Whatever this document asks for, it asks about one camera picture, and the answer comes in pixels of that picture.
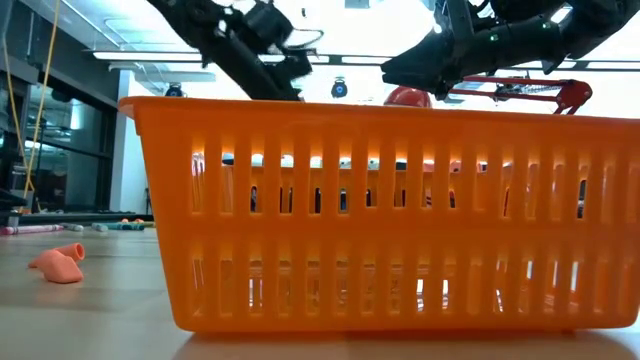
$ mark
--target window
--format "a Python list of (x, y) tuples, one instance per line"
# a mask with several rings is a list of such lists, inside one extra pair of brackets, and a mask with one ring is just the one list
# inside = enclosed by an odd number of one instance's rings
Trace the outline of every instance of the window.
[[(32, 141), (25, 142), (27, 159), (31, 156)], [(36, 186), (40, 210), (96, 211), (101, 206), (98, 194), (100, 159), (75, 151), (36, 143), (31, 179)], [(24, 188), (25, 176), (19, 188)]]
[[(42, 85), (31, 87), (27, 136), (33, 138)], [(38, 138), (44, 142), (80, 151), (103, 152), (104, 115), (102, 111), (51, 88), (44, 90), (45, 101)]]
[[(108, 209), (113, 137), (108, 114), (52, 88), (31, 86), (27, 106), (25, 156), (33, 153), (34, 211), (95, 212)], [(38, 138), (36, 119), (44, 107)], [(23, 190), (26, 171), (17, 174)]]

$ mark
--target orange helmet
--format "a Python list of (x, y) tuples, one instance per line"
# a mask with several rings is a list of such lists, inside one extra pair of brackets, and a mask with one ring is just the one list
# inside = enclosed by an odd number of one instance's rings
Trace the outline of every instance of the orange helmet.
[(405, 86), (395, 88), (385, 100), (384, 105), (432, 108), (431, 98), (426, 91)]

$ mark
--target white wall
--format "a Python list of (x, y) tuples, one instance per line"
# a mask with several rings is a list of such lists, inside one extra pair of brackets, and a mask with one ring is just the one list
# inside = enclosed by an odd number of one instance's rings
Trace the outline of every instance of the white wall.
[[(119, 97), (151, 96), (151, 92), (135, 81), (131, 71), (120, 75)], [(135, 123), (118, 114), (113, 151), (113, 180), (110, 209), (113, 211), (146, 212), (147, 174), (142, 155), (142, 143)]]

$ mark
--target toy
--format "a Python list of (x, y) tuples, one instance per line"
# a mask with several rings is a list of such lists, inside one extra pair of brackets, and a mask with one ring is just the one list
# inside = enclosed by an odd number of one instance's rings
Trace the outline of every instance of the toy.
[(76, 264), (84, 260), (84, 247), (75, 243), (55, 249), (45, 250), (28, 265), (42, 272), (47, 281), (58, 284), (69, 284), (84, 279), (82, 271)]
[(75, 261), (56, 250), (47, 250), (41, 255), (38, 269), (47, 281), (69, 284), (84, 279), (84, 275)]
[(109, 231), (109, 228), (106, 225), (103, 224), (97, 224), (97, 223), (93, 223), (91, 224), (91, 228), (97, 232), (107, 232)]
[(62, 231), (64, 227), (60, 225), (37, 225), (37, 226), (18, 226), (0, 228), (0, 235), (18, 235), (18, 234), (35, 234), (43, 232)]
[(60, 226), (64, 227), (65, 230), (70, 230), (70, 231), (80, 232), (80, 231), (84, 230), (84, 226), (77, 225), (77, 224), (62, 223), (62, 224), (60, 224)]
[(97, 231), (107, 231), (107, 230), (133, 230), (133, 231), (142, 231), (145, 226), (142, 224), (131, 224), (131, 223), (105, 223), (105, 224), (93, 224), (91, 227)]
[(68, 256), (73, 259), (73, 261), (82, 261), (84, 260), (84, 247), (80, 243), (69, 244), (66, 246), (58, 247), (51, 250), (43, 251), (37, 258), (29, 263), (30, 268), (37, 268), (38, 264), (42, 263), (44, 259), (51, 256), (51, 251), (57, 251), (62, 255)]

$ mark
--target basket rim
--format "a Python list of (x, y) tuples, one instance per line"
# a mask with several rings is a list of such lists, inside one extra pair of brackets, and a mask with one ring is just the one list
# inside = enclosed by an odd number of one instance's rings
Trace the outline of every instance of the basket rim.
[[(357, 113), (361, 116), (366, 115), (394, 115), (408, 117), (424, 116), (424, 112), (433, 112), (434, 115), (445, 115), (451, 120), (464, 121), (491, 121), (491, 122), (519, 122), (519, 123), (555, 123), (558, 125), (609, 125), (609, 126), (631, 126), (640, 127), (640, 119), (632, 118), (610, 118), (597, 117), (588, 115), (557, 115), (557, 114), (536, 114), (536, 113), (519, 113), (506, 111), (483, 111), (483, 110), (465, 110), (465, 109), (425, 109), (411, 107), (390, 107), (376, 105), (347, 105), (347, 104), (324, 104), (324, 103), (305, 103), (294, 101), (263, 101), (263, 100), (222, 100), (222, 99), (199, 99), (199, 98), (169, 98), (161, 96), (131, 96), (120, 99), (118, 102), (118, 110), (128, 117), (135, 120), (135, 110), (140, 106), (181, 108), (184, 110), (193, 110), (194, 108), (210, 108), (211, 110), (220, 110), (228, 108), (238, 108), (242, 106), (245, 110), (250, 111), (282, 111), (303, 110), (309, 115), (344, 115), (345, 113)], [(469, 116), (473, 114), (491, 114), (490, 118), (486, 115), (482, 117)]]

